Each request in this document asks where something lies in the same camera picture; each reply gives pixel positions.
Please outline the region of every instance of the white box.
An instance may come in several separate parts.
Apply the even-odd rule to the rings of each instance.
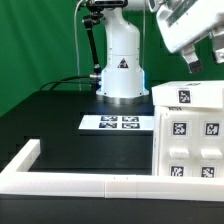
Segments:
[[[156,106],[153,174],[224,177],[224,110]]]
[[[152,94],[155,106],[224,108],[224,81],[168,82]]]

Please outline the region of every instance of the warning label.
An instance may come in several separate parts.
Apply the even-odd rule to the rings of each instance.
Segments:
[[[121,60],[120,64],[118,65],[118,68],[129,68],[124,58]]]

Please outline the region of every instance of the white panel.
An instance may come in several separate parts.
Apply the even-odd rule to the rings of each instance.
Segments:
[[[168,82],[152,93],[157,106],[224,108],[224,81]]]
[[[84,115],[79,129],[152,131],[153,127],[153,116]]]
[[[40,140],[29,140],[19,151],[13,160],[5,167],[2,173],[26,172],[30,169],[37,157],[40,155]]]

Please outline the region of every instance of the cable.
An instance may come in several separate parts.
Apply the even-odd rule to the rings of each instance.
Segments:
[[[72,77],[68,77],[68,78],[65,78],[65,79],[62,79],[60,80],[59,82],[56,82],[49,90],[54,90],[58,85],[60,85],[61,83],[60,82],[63,82],[63,81],[70,81],[70,80],[74,80],[74,79],[85,79],[85,78],[89,78],[89,75],[87,76],[72,76]]]
[[[79,85],[79,84],[90,84],[89,82],[70,82],[70,81],[56,81],[56,82],[48,82],[46,84],[44,84],[39,91],[42,91],[44,89],[44,87],[48,86],[48,85],[52,85],[52,84],[62,84],[62,83],[68,83],[68,84],[76,84],[76,85]]]
[[[75,13],[74,13],[74,30],[75,30],[75,48],[76,48],[76,60],[77,60],[77,71],[78,76],[80,76],[80,58],[79,58],[79,43],[78,43],[78,29],[77,29],[77,12],[79,6],[84,0],[80,0],[76,6]]]
[[[142,69],[145,67],[146,0],[143,4]]]

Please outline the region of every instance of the white plastic edge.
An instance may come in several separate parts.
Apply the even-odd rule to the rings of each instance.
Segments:
[[[39,143],[30,140],[3,170],[0,194],[224,201],[223,178],[18,172]]]

